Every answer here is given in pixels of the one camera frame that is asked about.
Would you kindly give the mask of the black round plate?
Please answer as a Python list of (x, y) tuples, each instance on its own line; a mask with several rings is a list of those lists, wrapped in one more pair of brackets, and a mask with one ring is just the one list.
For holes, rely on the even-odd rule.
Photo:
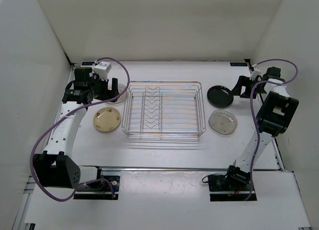
[(208, 89), (207, 99), (216, 108), (226, 108), (233, 103), (234, 97), (227, 87), (215, 85)]

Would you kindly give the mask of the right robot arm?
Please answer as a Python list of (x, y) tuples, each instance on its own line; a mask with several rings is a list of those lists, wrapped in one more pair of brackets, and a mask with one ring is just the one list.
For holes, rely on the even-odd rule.
[(285, 133), (299, 105), (299, 101), (287, 93), (285, 80), (277, 67), (268, 68), (260, 81), (254, 73), (250, 78), (240, 76), (233, 95), (237, 94), (243, 80), (248, 81), (249, 92), (240, 96), (250, 99), (255, 132), (244, 152), (227, 169), (224, 185), (230, 190), (242, 188), (251, 181), (254, 164), (267, 145)]

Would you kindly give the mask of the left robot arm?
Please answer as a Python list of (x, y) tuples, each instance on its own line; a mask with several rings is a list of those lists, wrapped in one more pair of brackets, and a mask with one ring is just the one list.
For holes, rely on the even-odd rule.
[(118, 80), (112, 79), (108, 88), (109, 62), (101, 62), (93, 67), (77, 67), (74, 80), (65, 87), (62, 98), (60, 119), (54, 128), (48, 144), (41, 154), (33, 157), (33, 167), (44, 187), (74, 189), (81, 178), (80, 167), (72, 160), (72, 150), (80, 123), (87, 113), (87, 104), (97, 100), (115, 100), (119, 94)]

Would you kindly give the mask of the right blue corner label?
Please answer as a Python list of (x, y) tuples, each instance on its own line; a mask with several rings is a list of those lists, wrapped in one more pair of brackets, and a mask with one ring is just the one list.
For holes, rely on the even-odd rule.
[(247, 63), (246, 62), (230, 62), (230, 66), (247, 67)]

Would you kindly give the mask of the blue corner label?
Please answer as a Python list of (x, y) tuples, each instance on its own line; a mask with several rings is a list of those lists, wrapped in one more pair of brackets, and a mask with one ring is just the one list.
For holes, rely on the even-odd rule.
[(230, 66), (247, 67), (247, 63), (246, 62), (230, 62)]
[(82, 66), (92, 66), (92, 65), (94, 65), (94, 64), (95, 64), (94, 61), (83, 61), (83, 62), (81, 63)]

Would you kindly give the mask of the beige ceramic plate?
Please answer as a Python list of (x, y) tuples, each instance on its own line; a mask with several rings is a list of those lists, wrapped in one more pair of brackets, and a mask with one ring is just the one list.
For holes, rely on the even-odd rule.
[(116, 108), (104, 107), (95, 113), (93, 126), (100, 132), (111, 132), (119, 126), (121, 119), (121, 114)]

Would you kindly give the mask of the left blue corner label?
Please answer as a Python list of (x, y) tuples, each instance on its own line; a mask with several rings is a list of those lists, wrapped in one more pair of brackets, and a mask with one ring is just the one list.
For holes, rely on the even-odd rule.
[(92, 66), (92, 65), (94, 65), (94, 64), (95, 64), (94, 61), (83, 61), (83, 62), (81, 63), (82, 66)]

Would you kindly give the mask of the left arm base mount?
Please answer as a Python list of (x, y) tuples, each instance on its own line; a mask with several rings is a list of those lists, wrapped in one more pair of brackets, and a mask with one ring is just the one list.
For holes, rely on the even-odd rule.
[(121, 173), (99, 166), (81, 166), (80, 183), (75, 200), (117, 200)]

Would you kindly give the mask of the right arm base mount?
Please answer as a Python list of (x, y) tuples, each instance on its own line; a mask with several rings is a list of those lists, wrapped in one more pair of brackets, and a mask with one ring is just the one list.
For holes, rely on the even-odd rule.
[(251, 181), (247, 174), (210, 174), (201, 181), (208, 184), (211, 202), (243, 201), (251, 190)]

